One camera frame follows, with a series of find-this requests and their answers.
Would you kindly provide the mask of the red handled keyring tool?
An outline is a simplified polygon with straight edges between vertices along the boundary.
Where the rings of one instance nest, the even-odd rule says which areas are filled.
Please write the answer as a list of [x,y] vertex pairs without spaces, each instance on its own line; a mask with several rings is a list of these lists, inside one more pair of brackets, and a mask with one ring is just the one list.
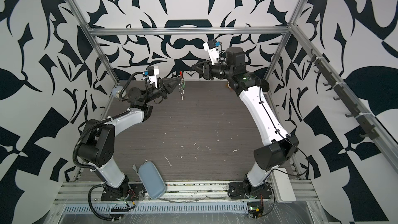
[[180,78],[179,92],[180,92],[180,95],[181,95],[181,100],[184,101],[184,99],[185,99],[184,89],[185,89],[186,84],[185,84],[185,81],[184,81],[184,78],[183,78],[183,71],[179,72],[179,78]]

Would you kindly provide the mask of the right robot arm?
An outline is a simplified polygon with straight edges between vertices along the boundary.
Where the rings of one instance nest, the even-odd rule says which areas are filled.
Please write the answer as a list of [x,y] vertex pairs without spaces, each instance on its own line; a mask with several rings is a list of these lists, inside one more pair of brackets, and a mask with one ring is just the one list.
[[225,79],[229,87],[249,110],[260,133],[263,147],[254,151],[255,163],[246,178],[251,188],[265,183],[273,170],[285,163],[297,151],[299,141],[281,126],[267,104],[264,88],[268,85],[246,69],[245,52],[240,47],[221,51],[220,43],[205,43],[209,59],[193,65],[205,80]]

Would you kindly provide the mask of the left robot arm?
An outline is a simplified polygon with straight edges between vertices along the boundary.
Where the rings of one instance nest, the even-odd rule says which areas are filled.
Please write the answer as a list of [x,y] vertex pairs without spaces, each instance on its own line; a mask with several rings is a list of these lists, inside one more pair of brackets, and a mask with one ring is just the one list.
[[92,170],[109,188],[120,188],[128,183],[114,160],[115,138],[128,128],[149,119],[153,107],[149,102],[165,100],[180,84],[180,77],[145,78],[145,89],[128,88],[127,82],[119,91],[118,99],[129,103],[129,108],[114,117],[92,119],[78,139],[73,150],[73,163],[79,168]]

